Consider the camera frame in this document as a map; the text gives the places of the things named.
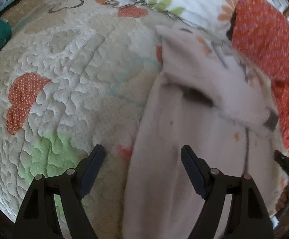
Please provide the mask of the quilted patchwork bedspread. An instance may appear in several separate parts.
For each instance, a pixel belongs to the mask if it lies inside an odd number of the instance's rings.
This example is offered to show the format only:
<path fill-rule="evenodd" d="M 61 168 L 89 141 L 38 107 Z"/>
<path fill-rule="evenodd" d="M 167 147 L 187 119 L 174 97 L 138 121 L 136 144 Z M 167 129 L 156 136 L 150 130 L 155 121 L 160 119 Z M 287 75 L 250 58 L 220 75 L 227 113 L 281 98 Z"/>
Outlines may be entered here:
<path fill-rule="evenodd" d="M 232 42 L 226 33 L 109 0 L 24 0 L 7 17 L 0 219 L 13 238 L 124 238 L 131 157 L 163 66 L 156 28 Z"/>

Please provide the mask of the pink sweatshirt with floral print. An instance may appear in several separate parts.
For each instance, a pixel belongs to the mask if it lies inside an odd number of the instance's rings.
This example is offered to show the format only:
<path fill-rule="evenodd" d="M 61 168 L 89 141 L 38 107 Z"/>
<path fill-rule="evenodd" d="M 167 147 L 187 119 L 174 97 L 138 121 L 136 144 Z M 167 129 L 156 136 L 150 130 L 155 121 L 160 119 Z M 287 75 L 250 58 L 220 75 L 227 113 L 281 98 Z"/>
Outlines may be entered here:
<path fill-rule="evenodd" d="M 280 194 L 266 79 L 229 42 L 158 26 L 162 71 L 138 130 L 125 188 L 124 238 L 187 238 L 203 206 L 181 161 L 189 145 L 226 175 L 249 173 L 269 214 Z"/>

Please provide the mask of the red floral pillow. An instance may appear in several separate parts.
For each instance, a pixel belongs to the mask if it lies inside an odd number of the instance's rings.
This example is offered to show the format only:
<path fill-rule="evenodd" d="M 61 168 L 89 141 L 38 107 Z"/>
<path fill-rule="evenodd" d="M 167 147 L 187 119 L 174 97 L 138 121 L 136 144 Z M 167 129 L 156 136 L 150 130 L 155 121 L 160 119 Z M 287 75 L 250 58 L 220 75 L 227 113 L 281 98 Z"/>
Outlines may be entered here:
<path fill-rule="evenodd" d="M 238 0 L 226 33 L 270 79 L 289 83 L 289 21 L 266 0 Z"/>

